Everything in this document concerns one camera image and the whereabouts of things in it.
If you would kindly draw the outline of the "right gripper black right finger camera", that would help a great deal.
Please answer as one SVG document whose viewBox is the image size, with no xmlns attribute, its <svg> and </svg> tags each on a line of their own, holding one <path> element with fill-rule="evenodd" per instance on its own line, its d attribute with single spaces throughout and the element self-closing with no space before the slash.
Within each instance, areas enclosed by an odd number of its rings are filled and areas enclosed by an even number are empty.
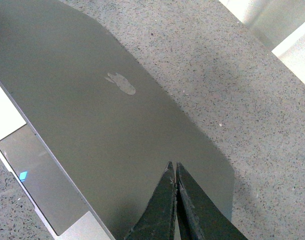
<svg viewBox="0 0 305 240">
<path fill-rule="evenodd" d="M 176 164 L 177 218 L 182 240 L 245 240 L 185 167 Z"/>
</svg>

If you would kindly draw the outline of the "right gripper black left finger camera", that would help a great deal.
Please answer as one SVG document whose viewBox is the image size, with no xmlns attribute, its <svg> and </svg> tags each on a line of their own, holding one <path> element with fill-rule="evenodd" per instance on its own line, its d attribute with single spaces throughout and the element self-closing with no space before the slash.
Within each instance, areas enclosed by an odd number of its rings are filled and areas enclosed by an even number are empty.
<svg viewBox="0 0 305 240">
<path fill-rule="evenodd" d="M 138 222 L 125 240 L 173 240 L 177 214 L 177 184 L 172 162 L 168 162 Z"/>
</svg>

